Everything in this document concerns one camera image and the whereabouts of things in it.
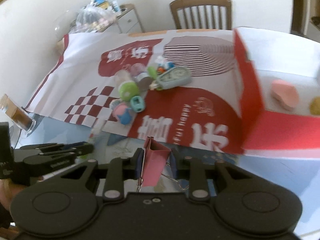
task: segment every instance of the concentric line pattern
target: concentric line pattern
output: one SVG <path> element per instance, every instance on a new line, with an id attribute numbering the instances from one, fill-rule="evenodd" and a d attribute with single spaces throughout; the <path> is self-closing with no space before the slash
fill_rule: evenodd
<path id="1" fill-rule="evenodd" d="M 163 56 L 176 66 L 188 66 L 198 77 L 223 74 L 236 64 L 233 43 L 214 37 L 173 38 L 164 46 Z"/>

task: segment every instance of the person's hand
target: person's hand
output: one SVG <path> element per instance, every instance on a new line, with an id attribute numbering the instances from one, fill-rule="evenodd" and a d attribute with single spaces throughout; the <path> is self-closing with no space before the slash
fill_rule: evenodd
<path id="1" fill-rule="evenodd" d="M 12 199 L 26 186 L 14 184 L 10 179 L 0 180 L 0 203 L 2 206 L 9 210 Z"/>

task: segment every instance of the mint green correction tape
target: mint green correction tape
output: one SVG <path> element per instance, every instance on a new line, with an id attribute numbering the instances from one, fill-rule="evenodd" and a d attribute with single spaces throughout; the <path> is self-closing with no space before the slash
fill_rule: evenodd
<path id="1" fill-rule="evenodd" d="M 159 87 L 163 89 L 170 89 L 189 84 L 191 81 L 191 71 L 188 67 L 173 67 L 158 76 L 150 85 L 150 90 L 154 90 Z"/>

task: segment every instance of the door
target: door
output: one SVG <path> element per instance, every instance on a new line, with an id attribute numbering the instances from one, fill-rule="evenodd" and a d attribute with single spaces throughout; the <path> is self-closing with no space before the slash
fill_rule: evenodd
<path id="1" fill-rule="evenodd" d="M 292 34 L 302 34 L 303 0 L 293 0 Z"/>

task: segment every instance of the open box lid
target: open box lid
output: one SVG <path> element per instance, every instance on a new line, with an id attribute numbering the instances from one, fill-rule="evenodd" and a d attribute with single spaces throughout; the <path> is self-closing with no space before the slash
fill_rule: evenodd
<path id="1" fill-rule="evenodd" d="M 241 27 L 235 30 L 235 56 L 243 81 L 243 148 L 320 149 L 320 118 L 309 111 L 311 100 L 320 96 L 320 44 L 287 33 Z M 296 87 L 300 102 L 292 112 L 271 97 L 275 79 Z"/>

